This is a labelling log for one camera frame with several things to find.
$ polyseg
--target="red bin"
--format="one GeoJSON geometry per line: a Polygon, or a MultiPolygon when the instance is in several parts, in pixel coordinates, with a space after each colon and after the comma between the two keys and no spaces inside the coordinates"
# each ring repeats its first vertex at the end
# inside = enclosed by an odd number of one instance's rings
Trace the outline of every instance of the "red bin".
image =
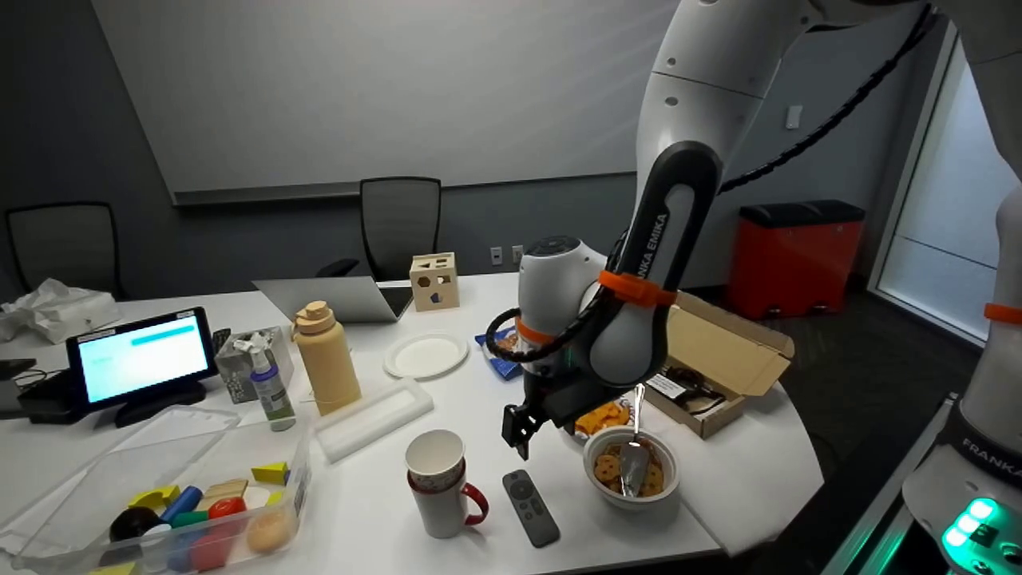
{"type": "Polygon", "coordinates": [[[740,316],[839,310],[863,244],[863,210],[842,202],[739,210],[727,308],[740,316]]]}

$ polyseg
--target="white plate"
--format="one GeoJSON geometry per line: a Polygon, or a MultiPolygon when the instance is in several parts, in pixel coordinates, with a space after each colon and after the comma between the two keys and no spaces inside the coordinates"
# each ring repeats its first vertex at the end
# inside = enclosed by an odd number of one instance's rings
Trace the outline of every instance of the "white plate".
{"type": "Polygon", "coordinates": [[[384,371],[400,379],[434,379],[457,371],[471,345],[454,333],[423,333],[389,350],[384,371]]]}

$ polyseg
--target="white table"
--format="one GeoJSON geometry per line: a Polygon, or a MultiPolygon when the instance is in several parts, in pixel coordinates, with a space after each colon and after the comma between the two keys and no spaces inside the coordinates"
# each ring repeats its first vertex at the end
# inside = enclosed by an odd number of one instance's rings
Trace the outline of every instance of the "white table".
{"type": "MultiPolygon", "coordinates": [[[[289,324],[255,292],[133,302],[120,303],[120,310],[124,321],[138,321],[193,303],[209,310],[215,331],[230,325],[243,333],[289,324]]],[[[347,325],[363,386],[381,384],[387,350],[404,336],[457,333],[474,340],[510,303],[513,276],[478,276],[461,277],[461,310],[407,310],[397,325],[347,325]]],[[[67,364],[60,350],[47,350],[33,336],[0,350],[0,359],[16,355],[35,355],[44,369],[67,364]]],[[[748,417],[712,440],[701,440],[649,407],[644,432],[672,444],[681,463],[677,509],[660,515],[607,509],[580,474],[580,447],[553,425],[533,439],[531,460],[522,460],[501,440],[501,408],[522,402],[522,379],[499,379],[478,353],[471,353],[461,371],[423,386],[430,394],[434,411],[331,468],[312,447],[312,486],[301,538],[289,554],[243,566],[240,571],[557,571],[740,554],[776,538],[824,482],[805,425],[784,386],[754,399],[748,417]],[[427,427],[451,427],[467,440],[471,482],[493,506],[478,532],[454,539],[425,538],[404,479],[407,444],[427,427]],[[531,471],[561,529],[561,539],[546,551],[526,543],[501,491],[501,477],[522,468],[531,471]]],[[[301,359],[290,398],[310,402],[301,359]]],[[[211,394],[209,407],[235,408],[224,389],[211,394]]],[[[253,402],[240,408],[247,420],[263,420],[253,402]]],[[[124,432],[96,427],[94,417],[69,427],[0,422],[0,524],[118,439],[124,432]]]]}

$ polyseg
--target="tv remote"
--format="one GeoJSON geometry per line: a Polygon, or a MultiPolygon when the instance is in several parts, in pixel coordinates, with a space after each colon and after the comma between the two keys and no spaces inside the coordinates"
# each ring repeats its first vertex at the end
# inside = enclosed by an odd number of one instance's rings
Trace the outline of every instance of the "tv remote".
{"type": "Polygon", "coordinates": [[[561,538],[561,532],[557,529],[542,494],[536,491],[533,479],[526,471],[513,471],[504,477],[504,491],[513,506],[513,515],[525,529],[525,534],[531,538],[531,543],[541,551],[541,548],[550,548],[561,538]]]}

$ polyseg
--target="white mug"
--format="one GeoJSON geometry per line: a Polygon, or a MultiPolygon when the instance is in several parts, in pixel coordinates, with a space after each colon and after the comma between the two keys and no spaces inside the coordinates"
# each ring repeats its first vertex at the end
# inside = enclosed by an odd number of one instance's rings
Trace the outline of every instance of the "white mug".
{"type": "Polygon", "coordinates": [[[467,482],[467,458],[454,432],[434,427],[418,436],[407,452],[407,468],[425,534],[451,539],[463,529],[487,520],[490,501],[467,482]]]}

